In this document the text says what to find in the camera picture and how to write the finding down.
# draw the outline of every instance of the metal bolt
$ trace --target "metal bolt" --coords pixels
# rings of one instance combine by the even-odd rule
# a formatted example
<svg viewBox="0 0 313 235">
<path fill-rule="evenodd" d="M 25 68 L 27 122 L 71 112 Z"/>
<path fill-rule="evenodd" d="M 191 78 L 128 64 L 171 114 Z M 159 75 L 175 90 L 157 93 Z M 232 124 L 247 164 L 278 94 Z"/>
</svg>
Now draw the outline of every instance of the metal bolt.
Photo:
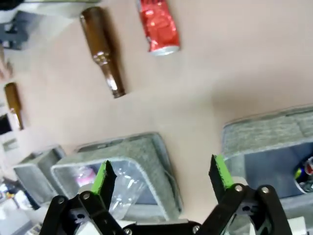
<svg viewBox="0 0 313 235">
<path fill-rule="evenodd" d="M 87 200 L 89 198 L 89 196 L 90 196 L 90 193 L 86 193 L 86 194 L 84 194 L 83 199 Z"/>
<path fill-rule="evenodd" d="M 269 193 L 269 189 L 268 189 L 267 187 L 263 187 L 263 188 L 262 188 L 262 192 L 263 192 L 263 193 Z"/>
<path fill-rule="evenodd" d="M 127 234 L 127 235 L 132 235 L 133 232 L 130 230 L 130 229 L 125 229 L 124 232 Z"/>
<path fill-rule="evenodd" d="M 200 229 L 200 226 L 196 225 L 195 227 L 192 228 L 192 232 L 195 234 L 199 229 Z"/>
<path fill-rule="evenodd" d="M 241 191 L 243 190 L 243 187 L 241 187 L 240 185 L 237 185 L 237 186 L 235 187 L 235 190 L 236 190 L 237 192 L 241 192 Z"/>
<path fill-rule="evenodd" d="M 61 198 L 59 199 L 58 203 L 59 203 L 59 204 L 64 203 L 64 198 L 63 198 L 63 197 L 61 197 Z"/>
</svg>

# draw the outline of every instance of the green strip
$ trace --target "green strip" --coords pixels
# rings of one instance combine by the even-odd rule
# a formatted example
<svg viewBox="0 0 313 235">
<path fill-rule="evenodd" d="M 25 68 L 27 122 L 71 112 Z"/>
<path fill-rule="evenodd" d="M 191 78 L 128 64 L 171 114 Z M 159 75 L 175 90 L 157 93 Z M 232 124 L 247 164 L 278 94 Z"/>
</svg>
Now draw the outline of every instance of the green strip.
<svg viewBox="0 0 313 235">
<path fill-rule="evenodd" d="M 225 189 L 230 188 L 234 184 L 234 182 L 224 162 L 223 156 L 222 155 L 215 156 L 215 161 L 216 161 L 216 166 L 219 169 L 224 188 Z"/>
<path fill-rule="evenodd" d="M 91 187 L 91 191 L 95 194 L 100 194 L 101 187 L 103 185 L 104 179 L 107 175 L 106 173 L 106 162 L 103 162 L 100 166 L 96 179 Z"/>
</svg>

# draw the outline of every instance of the red can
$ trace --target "red can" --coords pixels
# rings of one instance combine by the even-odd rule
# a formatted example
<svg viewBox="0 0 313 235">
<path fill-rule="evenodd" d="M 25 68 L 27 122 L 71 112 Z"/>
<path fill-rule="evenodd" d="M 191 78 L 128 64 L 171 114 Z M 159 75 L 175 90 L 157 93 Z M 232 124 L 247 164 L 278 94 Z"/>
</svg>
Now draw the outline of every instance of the red can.
<svg viewBox="0 0 313 235">
<path fill-rule="evenodd" d="M 165 0 L 137 0 L 143 28 L 156 56 L 179 50 L 179 35 Z"/>
</svg>

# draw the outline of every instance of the brown glass bottle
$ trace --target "brown glass bottle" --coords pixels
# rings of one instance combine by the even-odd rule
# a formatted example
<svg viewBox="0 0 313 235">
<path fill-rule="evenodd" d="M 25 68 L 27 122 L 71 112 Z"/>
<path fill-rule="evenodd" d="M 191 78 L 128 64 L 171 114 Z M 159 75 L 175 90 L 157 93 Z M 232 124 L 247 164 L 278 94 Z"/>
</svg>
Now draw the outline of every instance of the brown glass bottle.
<svg viewBox="0 0 313 235">
<path fill-rule="evenodd" d="M 21 115 L 22 106 L 21 106 L 16 83 L 10 82 L 6 84 L 4 87 L 4 92 L 5 92 L 5 96 L 8 102 L 10 112 L 12 113 L 13 118 L 15 119 L 18 129 L 19 130 L 24 129 L 23 122 L 22 122 L 22 115 Z"/>
<path fill-rule="evenodd" d="M 125 95 L 122 80 L 116 63 L 112 57 L 112 50 L 105 35 L 103 12 L 100 7 L 90 7 L 80 15 L 91 56 L 100 66 L 114 98 Z"/>
</svg>

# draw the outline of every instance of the crumpled can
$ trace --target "crumpled can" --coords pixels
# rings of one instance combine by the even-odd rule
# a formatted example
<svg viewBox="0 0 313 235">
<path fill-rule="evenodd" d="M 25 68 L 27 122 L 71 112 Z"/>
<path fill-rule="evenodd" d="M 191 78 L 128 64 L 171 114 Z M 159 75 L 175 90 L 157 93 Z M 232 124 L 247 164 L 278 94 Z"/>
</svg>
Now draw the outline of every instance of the crumpled can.
<svg viewBox="0 0 313 235">
<path fill-rule="evenodd" d="M 137 0 L 149 52 L 155 56 L 179 50 L 179 35 L 165 0 Z"/>
</svg>

